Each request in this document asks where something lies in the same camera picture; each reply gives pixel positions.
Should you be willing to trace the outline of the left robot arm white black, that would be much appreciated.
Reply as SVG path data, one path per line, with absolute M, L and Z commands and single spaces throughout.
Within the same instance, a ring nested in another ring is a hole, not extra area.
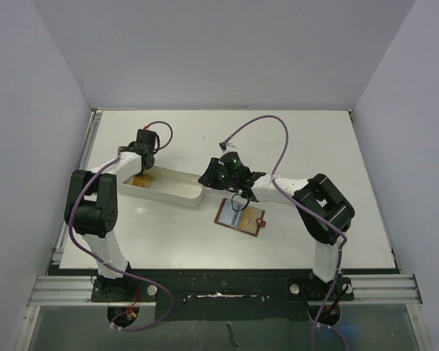
M 70 240 L 96 261 L 97 277 L 108 283 L 108 292 L 120 301 L 132 296 L 135 283 L 114 233 L 118 187 L 152 168 L 159 150 L 158 134 L 139 129 L 134 141 L 118 148 L 115 159 L 90 170 L 76 170 L 70 177 L 64 211 Z

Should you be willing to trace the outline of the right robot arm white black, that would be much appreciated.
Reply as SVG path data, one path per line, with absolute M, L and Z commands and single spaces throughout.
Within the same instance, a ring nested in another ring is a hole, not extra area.
M 347 241 L 345 232 L 350 228 L 355 210 L 328 176 L 318 173 L 308 179 L 289 179 L 254 172 L 243 165 L 237 152 L 230 151 L 220 158 L 211 158 L 198 182 L 254 203 L 295 206 L 315 240 L 312 292 L 318 298 L 327 299 L 337 291 L 335 276 L 341 265 L 342 246 Z

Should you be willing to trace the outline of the brown leather card holder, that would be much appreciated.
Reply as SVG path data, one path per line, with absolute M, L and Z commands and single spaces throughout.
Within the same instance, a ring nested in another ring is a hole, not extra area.
M 240 233 L 257 237 L 266 226 L 265 211 L 223 198 L 214 223 Z

